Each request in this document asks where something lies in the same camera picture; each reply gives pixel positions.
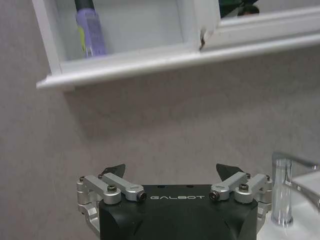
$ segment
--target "textured wall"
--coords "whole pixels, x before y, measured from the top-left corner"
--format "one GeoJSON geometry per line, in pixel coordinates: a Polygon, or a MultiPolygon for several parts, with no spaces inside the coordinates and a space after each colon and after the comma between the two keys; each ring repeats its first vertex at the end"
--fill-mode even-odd
{"type": "Polygon", "coordinates": [[[126,163],[141,184],[205,184],[216,163],[269,173],[320,157],[320,48],[36,91],[48,63],[30,2],[0,3],[0,239],[95,239],[78,176],[126,163]]]}

